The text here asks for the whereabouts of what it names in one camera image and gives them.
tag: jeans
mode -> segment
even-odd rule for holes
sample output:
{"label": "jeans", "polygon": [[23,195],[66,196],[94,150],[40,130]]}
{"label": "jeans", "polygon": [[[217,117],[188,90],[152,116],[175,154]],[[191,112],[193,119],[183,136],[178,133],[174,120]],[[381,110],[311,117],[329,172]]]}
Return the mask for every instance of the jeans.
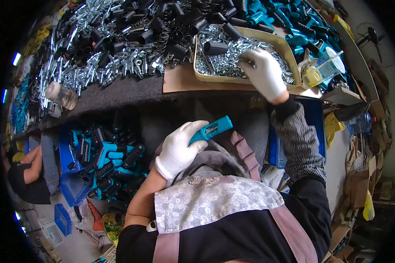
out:
{"label": "jeans", "polygon": [[[191,119],[179,119],[169,116],[142,115],[142,142],[145,146],[145,163],[149,164],[154,157],[155,150],[168,134],[180,127],[183,123]],[[237,131],[242,135],[250,148],[255,152],[255,157],[260,166],[263,166],[268,144],[269,118],[266,111],[253,108],[242,113],[241,117],[233,121],[233,128],[214,137],[216,143],[223,146],[226,150],[232,149],[230,136],[232,131]]]}
{"label": "jeans", "polygon": [[35,149],[40,144],[44,179],[47,183],[48,191],[50,194],[54,194],[59,185],[60,179],[55,159],[55,151],[58,150],[58,140],[56,135],[48,130],[42,131],[40,142],[35,140],[33,137],[29,137],[30,150]]}

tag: gloved hand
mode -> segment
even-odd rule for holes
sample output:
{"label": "gloved hand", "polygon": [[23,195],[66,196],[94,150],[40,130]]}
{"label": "gloved hand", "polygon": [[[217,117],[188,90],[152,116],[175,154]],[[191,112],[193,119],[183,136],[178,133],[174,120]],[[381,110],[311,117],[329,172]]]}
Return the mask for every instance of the gloved hand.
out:
{"label": "gloved hand", "polygon": [[273,102],[287,87],[282,80],[282,71],[272,55],[262,48],[243,52],[237,65],[246,73],[250,82],[269,102]]}
{"label": "gloved hand", "polygon": [[165,179],[174,179],[208,146],[205,140],[195,141],[189,146],[193,135],[208,124],[205,120],[187,122],[165,138],[161,154],[155,158],[155,167]]}

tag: gray floor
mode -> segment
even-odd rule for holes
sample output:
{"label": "gray floor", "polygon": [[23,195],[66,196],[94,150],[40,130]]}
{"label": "gray floor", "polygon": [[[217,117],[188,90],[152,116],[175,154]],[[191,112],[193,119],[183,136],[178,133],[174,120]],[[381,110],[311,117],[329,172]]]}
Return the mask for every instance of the gray floor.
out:
{"label": "gray floor", "polygon": [[[334,143],[327,150],[327,194],[329,208],[334,211],[339,197],[342,194],[343,182],[345,179],[345,155],[349,147],[349,137],[347,130],[335,133]],[[91,200],[95,207],[101,212],[106,212],[106,203],[100,200]],[[58,192],[56,203],[62,203],[67,209],[68,205],[61,192]],[[32,227],[39,227],[38,218],[54,218],[53,205],[35,205],[36,211],[26,212]],[[87,239],[84,234],[80,234],[74,227],[72,233],[64,238],[64,243],[57,246],[56,251],[64,263],[91,263],[101,255],[99,249]]]}

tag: teal tool handle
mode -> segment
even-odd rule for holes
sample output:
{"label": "teal tool handle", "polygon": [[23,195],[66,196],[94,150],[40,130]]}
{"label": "teal tool handle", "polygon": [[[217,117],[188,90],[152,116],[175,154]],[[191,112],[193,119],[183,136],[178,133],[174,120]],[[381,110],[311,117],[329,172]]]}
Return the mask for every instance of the teal tool handle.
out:
{"label": "teal tool handle", "polygon": [[226,130],[232,128],[232,122],[228,115],[222,117],[219,120],[214,121],[211,124],[206,125],[202,129],[198,130],[190,139],[189,145],[198,140],[209,140],[217,134],[220,134]]}

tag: worker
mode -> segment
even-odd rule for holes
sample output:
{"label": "worker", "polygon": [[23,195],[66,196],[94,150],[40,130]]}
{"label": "worker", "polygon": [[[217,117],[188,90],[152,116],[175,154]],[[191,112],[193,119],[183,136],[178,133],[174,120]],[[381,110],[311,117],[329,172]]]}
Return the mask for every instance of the worker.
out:
{"label": "worker", "polygon": [[60,174],[55,160],[58,140],[54,133],[44,130],[40,142],[29,137],[31,151],[10,167],[5,165],[7,179],[12,190],[25,202],[31,204],[51,204],[59,184]]}
{"label": "worker", "polygon": [[238,66],[274,107],[289,194],[260,182],[263,163],[247,138],[233,132],[229,151],[212,140],[189,145],[208,122],[187,122],[165,138],[130,202],[117,262],[313,263],[325,257],[331,214],[315,128],[289,96],[269,52],[249,50],[240,59]]}

